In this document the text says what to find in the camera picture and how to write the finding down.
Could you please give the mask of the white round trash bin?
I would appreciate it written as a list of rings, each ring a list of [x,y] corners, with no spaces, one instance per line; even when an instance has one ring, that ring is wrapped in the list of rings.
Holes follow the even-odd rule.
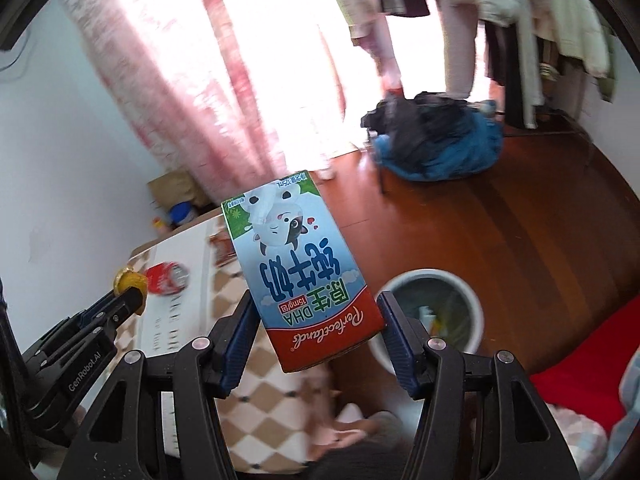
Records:
[[[418,269],[397,275],[378,292],[391,292],[407,318],[464,353],[474,354],[484,336],[485,317],[472,287],[456,274]]]

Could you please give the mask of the checkered tablecloth on table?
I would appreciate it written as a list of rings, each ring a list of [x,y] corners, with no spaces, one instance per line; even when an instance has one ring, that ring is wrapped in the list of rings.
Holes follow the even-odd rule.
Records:
[[[208,214],[174,235],[135,249],[129,264],[138,272],[160,263],[186,267],[189,283],[169,296],[152,294],[142,315],[118,331],[120,353],[174,353],[234,313],[248,286],[224,217]],[[330,374],[319,365],[282,372],[264,328],[233,338],[217,367],[232,388],[216,401],[224,444],[242,474],[296,474],[356,434],[333,408]]]

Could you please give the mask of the cardboard box in corner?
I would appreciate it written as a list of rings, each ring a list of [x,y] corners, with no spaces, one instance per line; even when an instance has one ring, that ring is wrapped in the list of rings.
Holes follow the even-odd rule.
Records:
[[[210,203],[210,198],[186,170],[169,171],[150,181],[148,188],[154,200],[165,210],[185,202],[197,207]]]

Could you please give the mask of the grey fuzzy slipper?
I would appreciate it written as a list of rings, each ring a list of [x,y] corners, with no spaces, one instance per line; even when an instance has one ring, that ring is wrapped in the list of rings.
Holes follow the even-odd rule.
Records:
[[[364,416],[355,403],[347,404],[336,416],[334,429],[346,438],[347,445],[367,442],[386,450],[398,448],[404,433],[401,420],[392,412],[378,411]]]

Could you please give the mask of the pink floral curtain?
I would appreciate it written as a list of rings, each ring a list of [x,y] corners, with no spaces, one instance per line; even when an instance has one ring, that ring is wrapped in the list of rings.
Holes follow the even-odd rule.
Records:
[[[122,116],[215,202],[330,180],[346,112],[317,0],[62,0]]]

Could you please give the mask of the pastel checkered pillow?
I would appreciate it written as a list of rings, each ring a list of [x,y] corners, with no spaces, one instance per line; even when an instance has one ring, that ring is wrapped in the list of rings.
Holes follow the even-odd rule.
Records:
[[[568,408],[548,404],[548,409],[570,449],[580,478],[596,478],[608,450],[608,437],[603,427]]]

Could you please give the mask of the red blanket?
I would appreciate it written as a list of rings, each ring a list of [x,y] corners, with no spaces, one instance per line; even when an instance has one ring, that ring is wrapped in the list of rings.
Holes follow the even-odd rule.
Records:
[[[625,415],[620,382],[639,349],[639,299],[614,312],[560,362],[529,376],[544,402],[568,408],[611,432]]]

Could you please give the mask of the gold foil wrapper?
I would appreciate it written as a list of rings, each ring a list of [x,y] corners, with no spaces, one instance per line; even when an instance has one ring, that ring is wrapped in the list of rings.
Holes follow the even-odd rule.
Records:
[[[140,295],[134,313],[141,316],[145,310],[146,298],[148,298],[149,282],[143,273],[136,272],[131,266],[125,266],[114,277],[113,292],[116,296],[120,296],[130,288],[137,289]]]

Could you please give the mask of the blue milk carton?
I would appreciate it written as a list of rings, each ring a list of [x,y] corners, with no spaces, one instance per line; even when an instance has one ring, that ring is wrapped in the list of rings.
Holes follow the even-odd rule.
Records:
[[[285,373],[363,344],[385,326],[308,171],[226,200],[224,221]]]

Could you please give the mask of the blue clothes pile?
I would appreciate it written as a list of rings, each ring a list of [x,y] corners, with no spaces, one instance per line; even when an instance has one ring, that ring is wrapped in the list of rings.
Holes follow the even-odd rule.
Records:
[[[440,182],[495,165],[503,128],[493,100],[470,103],[432,92],[390,94],[360,119],[378,168],[413,182]]]

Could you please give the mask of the hanging clothes rack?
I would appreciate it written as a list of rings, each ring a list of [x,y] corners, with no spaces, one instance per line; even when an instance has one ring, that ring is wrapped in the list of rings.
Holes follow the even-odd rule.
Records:
[[[425,18],[426,0],[336,0],[352,43],[374,59],[384,92],[400,96],[401,74],[387,18]],[[613,99],[615,63],[608,23],[589,0],[435,0],[444,38],[445,93],[467,99],[474,86],[476,36],[485,35],[486,70],[503,91],[504,120],[533,129],[544,84],[573,61]]]

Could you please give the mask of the red cola can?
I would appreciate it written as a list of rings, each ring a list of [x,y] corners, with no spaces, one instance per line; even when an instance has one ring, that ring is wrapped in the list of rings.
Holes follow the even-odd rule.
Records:
[[[150,294],[169,296],[182,292],[189,285],[189,270],[178,262],[161,262],[145,271]]]

